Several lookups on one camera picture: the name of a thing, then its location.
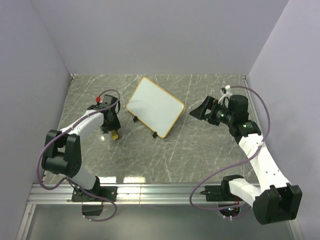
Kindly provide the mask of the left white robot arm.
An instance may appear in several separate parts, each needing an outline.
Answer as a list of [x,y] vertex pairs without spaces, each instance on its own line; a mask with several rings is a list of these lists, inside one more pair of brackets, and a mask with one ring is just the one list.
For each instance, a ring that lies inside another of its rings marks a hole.
[[119,109],[102,104],[92,105],[69,126],[50,130],[40,154],[42,169],[63,175],[65,180],[81,189],[89,201],[102,199],[105,194],[100,179],[82,166],[81,141],[97,128],[102,133],[112,133],[112,137],[117,139],[121,128],[117,117]]

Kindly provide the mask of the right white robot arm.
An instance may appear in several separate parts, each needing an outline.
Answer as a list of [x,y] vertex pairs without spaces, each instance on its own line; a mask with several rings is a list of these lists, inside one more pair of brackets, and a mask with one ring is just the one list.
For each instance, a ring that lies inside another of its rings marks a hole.
[[229,133],[247,156],[259,182],[259,187],[256,187],[241,175],[229,175],[223,177],[219,191],[213,191],[209,185],[202,193],[207,201],[211,200],[210,195],[220,195],[224,201],[246,202],[262,225],[294,220],[302,190],[298,185],[292,185],[278,168],[257,123],[249,120],[248,107],[248,98],[243,95],[232,95],[228,98],[228,105],[207,96],[199,107],[190,112],[198,120],[215,126],[228,126]]

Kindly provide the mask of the yellow bone-shaped eraser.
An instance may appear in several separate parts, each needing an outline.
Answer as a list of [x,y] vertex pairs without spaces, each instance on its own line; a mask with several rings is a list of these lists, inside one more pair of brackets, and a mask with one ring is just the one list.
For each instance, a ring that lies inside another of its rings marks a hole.
[[120,136],[119,136],[119,133],[116,130],[112,130],[111,131],[111,137],[115,141],[115,140],[118,140]]

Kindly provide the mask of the yellow framed whiteboard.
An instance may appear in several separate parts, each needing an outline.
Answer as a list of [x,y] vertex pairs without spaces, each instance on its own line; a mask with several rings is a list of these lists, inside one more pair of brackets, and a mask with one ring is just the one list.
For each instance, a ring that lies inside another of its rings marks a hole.
[[143,77],[129,99],[126,109],[163,139],[183,113],[185,104],[150,79]]

